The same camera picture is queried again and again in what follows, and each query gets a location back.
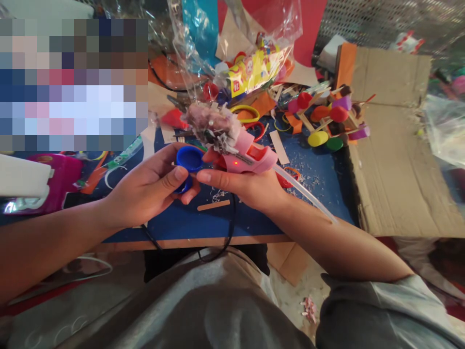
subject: hand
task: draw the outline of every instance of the hand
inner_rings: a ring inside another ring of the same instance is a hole
[[[212,162],[218,157],[218,153],[209,149],[203,156],[203,161]],[[264,214],[272,214],[275,209],[280,209],[289,198],[289,194],[281,188],[274,170],[262,174],[232,174],[220,170],[201,170],[197,173],[197,180],[237,194],[247,206]]]
[[[200,191],[195,176],[191,189],[183,194],[173,193],[189,175],[184,167],[171,164],[184,146],[189,145],[172,143],[164,147],[123,177],[102,200],[106,225],[120,230],[141,225],[163,212],[174,199],[189,204]]]

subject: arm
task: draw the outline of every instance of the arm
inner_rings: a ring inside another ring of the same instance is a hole
[[[207,153],[204,160],[213,158]],[[285,192],[273,170],[260,175],[202,170],[197,179],[236,193],[248,206],[267,215],[332,276],[392,282],[414,274],[373,236],[342,220],[332,224],[318,209]]]
[[[144,224],[175,198],[185,205],[199,192],[173,194],[187,178],[171,163],[173,143],[128,173],[105,199],[0,227],[0,305],[37,284],[117,231]]]

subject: person's right hand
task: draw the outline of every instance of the person's right hand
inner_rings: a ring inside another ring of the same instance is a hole
[[[203,156],[204,162],[212,162],[219,157],[218,153],[208,151]],[[274,170],[262,174],[233,174],[220,170],[201,170],[197,180],[206,185],[237,194],[247,206],[271,214],[281,207],[289,196],[278,182]]]

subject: pixelated area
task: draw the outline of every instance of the pixelated area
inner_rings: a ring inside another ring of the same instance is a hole
[[[123,151],[147,127],[146,20],[0,22],[0,151]]]

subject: black cable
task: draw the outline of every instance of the black cable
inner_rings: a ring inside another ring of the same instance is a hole
[[[231,220],[229,221],[229,229],[228,229],[228,240],[226,240],[226,243],[224,244],[223,248],[221,249],[220,252],[218,252],[215,256],[213,256],[212,258],[209,258],[209,259],[206,259],[204,257],[201,256],[200,254],[200,250],[197,251],[197,254],[199,255],[199,259],[204,262],[204,263],[209,263],[209,262],[212,262],[214,261],[215,259],[217,259],[218,257],[220,257],[225,251],[226,249],[229,247],[229,244],[231,243],[231,240],[233,238],[233,235],[234,235],[234,227],[236,225],[236,195],[234,195],[233,193],[231,193],[231,196],[232,196],[232,217],[231,217]],[[161,248],[161,246],[158,244],[158,242],[155,240],[155,238],[152,236],[152,234],[150,234],[150,231],[149,229],[145,226],[145,224],[142,224],[141,226],[141,229],[142,231],[146,234],[146,236],[149,238],[149,240],[154,244],[154,246],[156,247],[157,250],[160,250],[162,251],[163,249]]]
[[[152,72],[153,74],[155,75],[156,79],[158,80],[159,83],[161,83],[163,85],[164,88],[166,88],[167,90],[170,90],[170,91],[173,91],[173,92],[187,92],[187,90],[174,90],[172,89],[171,87],[169,87],[167,84],[165,84],[161,79],[160,77],[158,76],[158,74],[156,73],[155,69],[154,69],[154,66],[152,65],[152,62],[150,62],[149,59],[147,59],[147,61],[149,62],[149,66],[150,68],[152,69]]]
[[[163,250],[161,246],[158,244],[158,242],[155,240],[155,238],[152,236],[152,234],[150,234],[149,229],[145,226],[145,224],[142,224],[140,227],[142,228],[142,231],[147,235],[149,240],[154,244],[156,249],[160,251]]]
[[[229,221],[229,231],[228,231],[228,240],[226,241],[226,243],[224,244],[223,246],[223,249],[215,256],[213,256],[212,258],[210,259],[205,259],[203,258],[201,255],[200,255],[200,251],[201,250],[198,250],[197,251],[197,254],[199,255],[199,259],[204,262],[204,263],[209,263],[209,262],[212,262],[214,261],[215,259],[217,259],[218,257],[220,257],[225,251],[226,249],[229,247],[229,244],[231,243],[231,239],[233,238],[233,234],[234,234],[234,226],[236,224],[236,195],[234,195],[233,193],[231,193],[232,195],[232,217],[231,217],[231,220]]]

